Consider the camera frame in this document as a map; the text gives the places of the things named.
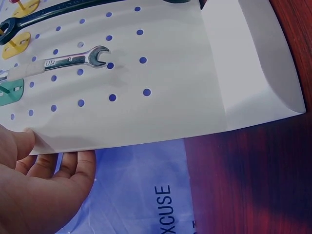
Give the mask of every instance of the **finger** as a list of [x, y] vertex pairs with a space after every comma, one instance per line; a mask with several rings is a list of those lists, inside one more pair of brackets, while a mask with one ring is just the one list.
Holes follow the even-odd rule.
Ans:
[[51, 178], [55, 172], [57, 161], [58, 154], [38, 155], [36, 163], [27, 175], [43, 179]]
[[85, 199], [94, 183], [96, 173], [96, 155], [94, 151], [78, 152], [78, 163], [75, 174], [70, 178], [81, 191], [81, 199]]
[[63, 159], [59, 167], [59, 171], [55, 173], [55, 177], [70, 178], [75, 174], [77, 167], [77, 152], [64, 153]]
[[12, 132], [18, 149], [17, 160], [21, 160], [29, 155], [35, 145], [35, 134], [32, 130], [27, 129], [24, 133]]
[[35, 164], [36, 158], [37, 158], [36, 155], [29, 155], [26, 158], [23, 158], [22, 160], [17, 161], [15, 170], [26, 175], [29, 169]]

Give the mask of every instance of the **wrench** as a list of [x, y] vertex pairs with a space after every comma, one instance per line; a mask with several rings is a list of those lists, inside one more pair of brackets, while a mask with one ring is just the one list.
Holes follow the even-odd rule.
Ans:
[[4, 32], [0, 36], [0, 45], [8, 43], [21, 29], [35, 23], [39, 23], [49, 18], [63, 15], [69, 12], [81, 10], [84, 8], [108, 4], [124, 0], [70, 0], [40, 11], [34, 12], [22, 18], [11, 17], [0, 24], [0, 29]]
[[57, 58], [49, 58], [45, 60], [44, 70], [49, 71], [61, 67], [68, 67], [81, 64], [86, 64], [91, 67], [102, 67], [106, 65], [106, 62], [98, 60], [99, 56], [102, 53], [110, 53], [110, 51], [105, 46], [98, 45], [93, 49], [84, 53], [67, 55]]
[[43, 59], [29, 64], [23, 64], [2, 72], [0, 74], [0, 83], [4, 81], [14, 81], [38, 75], [45, 71], [74, 65], [85, 64], [95, 68], [104, 67], [107, 65], [107, 62], [100, 59], [100, 56], [103, 53], [110, 54], [110, 50], [105, 46], [98, 45], [84, 53]]

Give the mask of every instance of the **hand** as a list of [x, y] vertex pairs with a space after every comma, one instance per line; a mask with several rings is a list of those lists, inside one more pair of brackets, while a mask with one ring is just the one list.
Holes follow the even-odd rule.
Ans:
[[34, 133], [0, 125], [0, 233], [54, 234], [77, 213], [94, 183], [94, 151], [29, 156]]

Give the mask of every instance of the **blue plastic bag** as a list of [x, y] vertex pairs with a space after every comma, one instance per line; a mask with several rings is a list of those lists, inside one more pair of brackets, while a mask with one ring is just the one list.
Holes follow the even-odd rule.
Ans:
[[195, 232], [182, 139], [97, 150], [96, 154], [91, 193], [58, 234]]

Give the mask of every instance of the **wooden table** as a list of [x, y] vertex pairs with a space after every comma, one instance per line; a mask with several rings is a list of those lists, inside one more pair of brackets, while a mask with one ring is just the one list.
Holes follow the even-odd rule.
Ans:
[[307, 114], [185, 140], [198, 234], [312, 234], [312, 0], [270, 0]]

